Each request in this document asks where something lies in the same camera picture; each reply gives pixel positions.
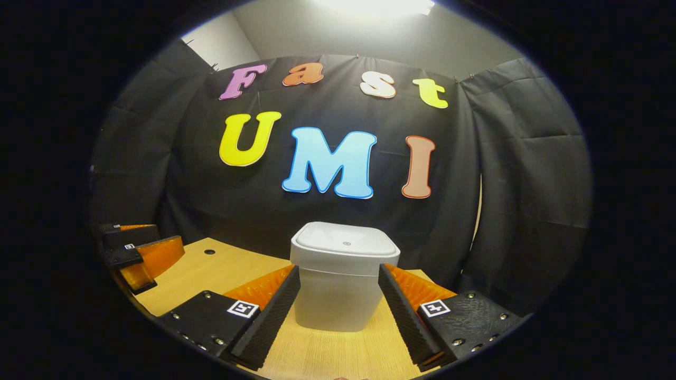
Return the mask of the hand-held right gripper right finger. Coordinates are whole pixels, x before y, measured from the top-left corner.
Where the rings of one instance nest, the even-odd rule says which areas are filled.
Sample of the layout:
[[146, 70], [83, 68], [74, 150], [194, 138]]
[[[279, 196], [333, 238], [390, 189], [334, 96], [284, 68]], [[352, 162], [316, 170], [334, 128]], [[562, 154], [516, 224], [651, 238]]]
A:
[[378, 284], [421, 372], [468, 360], [527, 319], [478, 291], [454, 293], [391, 264], [379, 266]]

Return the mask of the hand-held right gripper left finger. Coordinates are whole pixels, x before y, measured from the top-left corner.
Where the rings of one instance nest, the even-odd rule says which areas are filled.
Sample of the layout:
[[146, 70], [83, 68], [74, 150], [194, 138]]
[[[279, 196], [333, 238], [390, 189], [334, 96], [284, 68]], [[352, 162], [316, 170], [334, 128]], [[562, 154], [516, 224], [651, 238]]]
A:
[[225, 294], [201, 291], [157, 321], [211, 356], [256, 371], [300, 288], [299, 267], [288, 265]]

